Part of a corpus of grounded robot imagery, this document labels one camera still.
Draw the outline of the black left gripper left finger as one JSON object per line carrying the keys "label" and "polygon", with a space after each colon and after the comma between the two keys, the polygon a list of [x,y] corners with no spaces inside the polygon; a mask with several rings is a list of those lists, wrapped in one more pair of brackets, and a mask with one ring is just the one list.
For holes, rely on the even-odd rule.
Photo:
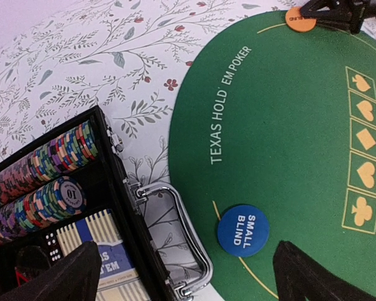
{"label": "black left gripper left finger", "polygon": [[95,300],[101,265],[94,242],[54,264],[39,246],[0,247],[0,300]]}

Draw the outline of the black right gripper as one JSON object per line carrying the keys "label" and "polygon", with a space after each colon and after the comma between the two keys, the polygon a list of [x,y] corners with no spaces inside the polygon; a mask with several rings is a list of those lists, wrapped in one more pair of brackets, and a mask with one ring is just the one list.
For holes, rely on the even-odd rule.
{"label": "black right gripper", "polygon": [[366,19],[376,20],[376,1],[311,0],[300,8],[304,18],[324,21],[329,20],[329,11],[333,13],[329,23],[334,28],[357,34]]}

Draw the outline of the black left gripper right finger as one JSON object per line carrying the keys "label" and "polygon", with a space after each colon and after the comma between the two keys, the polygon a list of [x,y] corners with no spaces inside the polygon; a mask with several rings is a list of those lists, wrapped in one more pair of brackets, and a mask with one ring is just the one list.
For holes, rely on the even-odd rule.
{"label": "black left gripper right finger", "polygon": [[337,245],[315,258],[280,241],[273,271],[280,300],[376,300],[376,248]]}

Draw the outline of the blue small blind button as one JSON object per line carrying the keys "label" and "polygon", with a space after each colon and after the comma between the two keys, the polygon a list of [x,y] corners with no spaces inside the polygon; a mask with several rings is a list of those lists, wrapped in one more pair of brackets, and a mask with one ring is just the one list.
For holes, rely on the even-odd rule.
{"label": "blue small blind button", "polygon": [[222,249],[241,258],[259,253],[268,242],[269,233],[266,215],[248,204],[228,209],[217,226],[217,240]]}

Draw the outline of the orange big blind button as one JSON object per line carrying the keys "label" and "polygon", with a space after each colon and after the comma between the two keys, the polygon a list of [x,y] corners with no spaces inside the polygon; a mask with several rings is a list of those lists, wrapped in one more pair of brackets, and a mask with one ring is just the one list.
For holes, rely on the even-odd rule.
{"label": "orange big blind button", "polygon": [[299,33],[309,32],[316,26],[316,19],[306,19],[300,13],[300,7],[292,7],[285,14],[286,24],[290,29]]}

